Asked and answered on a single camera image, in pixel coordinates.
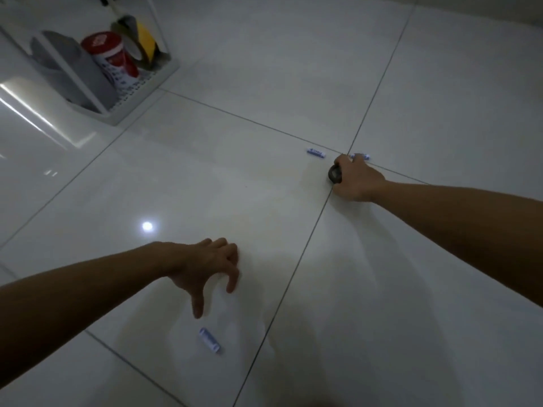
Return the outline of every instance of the dark round object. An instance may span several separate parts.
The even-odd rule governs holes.
[[[334,184],[341,183],[341,167],[339,164],[334,164],[330,167],[330,170],[328,170],[328,178]]]

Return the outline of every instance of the red lid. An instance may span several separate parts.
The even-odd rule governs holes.
[[[81,41],[81,47],[90,54],[103,54],[121,44],[120,35],[112,31],[102,31],[85,37]]]

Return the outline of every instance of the glossy floor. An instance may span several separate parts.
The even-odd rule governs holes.
[[[352,147],[397,181],[543,199],[543,31],[402,1],[156,0],[182,65],[116,127],[70,111],[2,40],[2,282],[220,236],[240,246],[242,279],[233,295],[213,280],[200,321],[168,280],[150,285],[0,406],[543,396],[538,307],[387,212],[329,196],[328,167]]]

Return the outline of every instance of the tape roll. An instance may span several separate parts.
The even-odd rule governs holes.
[[[138,67],[151,70],[160,50],[149,30],[128,14],[112,23],[111,30],[123,38],[124,48],[132,61]]]

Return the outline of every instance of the red and white container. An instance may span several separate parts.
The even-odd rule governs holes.
[[[139,71],[124,50],[123,39],[111,31],[85,37],[81,47],[100,66],[111,83],[120,90],[129,88],[139,79]]]

